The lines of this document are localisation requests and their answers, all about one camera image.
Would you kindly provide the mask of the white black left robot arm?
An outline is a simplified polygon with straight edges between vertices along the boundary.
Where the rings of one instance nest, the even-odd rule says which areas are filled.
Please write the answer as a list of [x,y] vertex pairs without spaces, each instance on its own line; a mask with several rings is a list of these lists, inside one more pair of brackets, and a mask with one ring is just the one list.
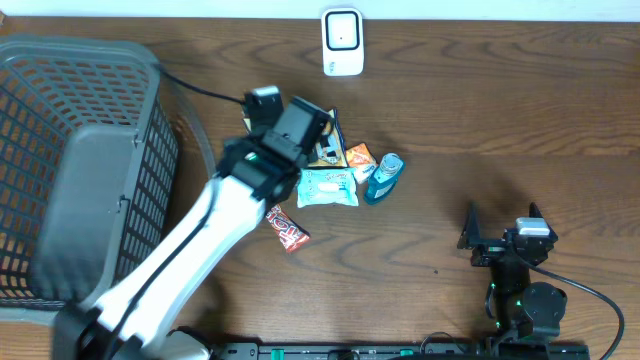
[[292,98],[279,114],[228,140],[216,173],[185,217],[124,280],[54,320],[54,359],[159,359],[169,328],[225,254],[286,200],[334,118]]

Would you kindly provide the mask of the light blue wet wipes pack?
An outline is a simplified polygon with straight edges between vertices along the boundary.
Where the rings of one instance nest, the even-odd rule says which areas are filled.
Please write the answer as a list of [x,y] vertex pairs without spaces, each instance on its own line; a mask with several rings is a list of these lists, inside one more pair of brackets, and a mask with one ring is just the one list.
[[297,207],[339,204],[359,205],[352,168],[304,169],[297,191]]

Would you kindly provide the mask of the orange white small box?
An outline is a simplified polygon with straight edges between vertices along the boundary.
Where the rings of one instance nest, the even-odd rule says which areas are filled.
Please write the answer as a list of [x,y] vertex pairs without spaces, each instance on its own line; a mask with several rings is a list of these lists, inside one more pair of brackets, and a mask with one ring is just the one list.
[[346,151],[346,159],[350,168],[354,169],[354,178],[358,184],[368,181],[378,167],[375,157],[365,143],[360,143]]

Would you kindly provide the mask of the blue mouthwash bottle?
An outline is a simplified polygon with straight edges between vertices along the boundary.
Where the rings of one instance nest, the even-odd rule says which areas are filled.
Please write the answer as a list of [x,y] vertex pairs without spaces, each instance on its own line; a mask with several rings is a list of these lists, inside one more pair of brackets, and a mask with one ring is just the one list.
[[375,205],[390,195],[400,175],[405,169],[405,162],[396,153],[388,153],[381,159],[379,166],[368,179],[368,187],[364,200]]

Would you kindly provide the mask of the yellow red snack bag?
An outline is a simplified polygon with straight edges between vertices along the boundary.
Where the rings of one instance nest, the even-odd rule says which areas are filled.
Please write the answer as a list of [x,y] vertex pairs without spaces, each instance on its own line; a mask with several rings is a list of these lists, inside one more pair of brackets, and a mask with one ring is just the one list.
[[309,168],[347,168],[345,142],[338,121],[338,110],[328,111],[334,122],[328,124],[316,143]]

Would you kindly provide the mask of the red brown candy bar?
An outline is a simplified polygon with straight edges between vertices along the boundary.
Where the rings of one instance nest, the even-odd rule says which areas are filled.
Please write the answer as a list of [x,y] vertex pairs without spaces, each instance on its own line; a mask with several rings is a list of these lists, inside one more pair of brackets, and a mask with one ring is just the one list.
[[287,253],[293,253],[311,240],[309,233],[295,223],[279,205],[265,215]]

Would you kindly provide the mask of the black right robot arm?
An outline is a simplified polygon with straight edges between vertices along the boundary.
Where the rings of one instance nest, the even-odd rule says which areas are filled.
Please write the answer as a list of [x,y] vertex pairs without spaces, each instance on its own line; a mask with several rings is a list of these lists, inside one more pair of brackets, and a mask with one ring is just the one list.
[[530,277],[531,268],[547,260],[557,240],[534,203],[529,215],[517,218],[500,238],[482,236],[476,208],[469,207],[457,247],[472,252],[472,266],[490,269],[485,311],[497,321],[498,342],[545,342],[560,334],[566,293]]

